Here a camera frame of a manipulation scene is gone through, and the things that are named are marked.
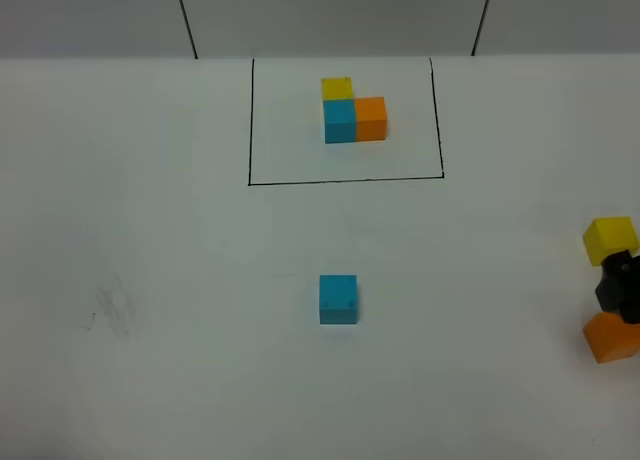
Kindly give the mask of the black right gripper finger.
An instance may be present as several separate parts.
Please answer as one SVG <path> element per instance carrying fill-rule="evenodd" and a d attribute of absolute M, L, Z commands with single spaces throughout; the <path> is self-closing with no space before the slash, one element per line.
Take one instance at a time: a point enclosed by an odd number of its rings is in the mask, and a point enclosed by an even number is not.
<path fill-rule="evenodd" d="M 639 323 L 639 257 L 628 250 L 601 262 L 602 277 L 595 289 L 600 308 L 618 313 L 627 324 Z"/>

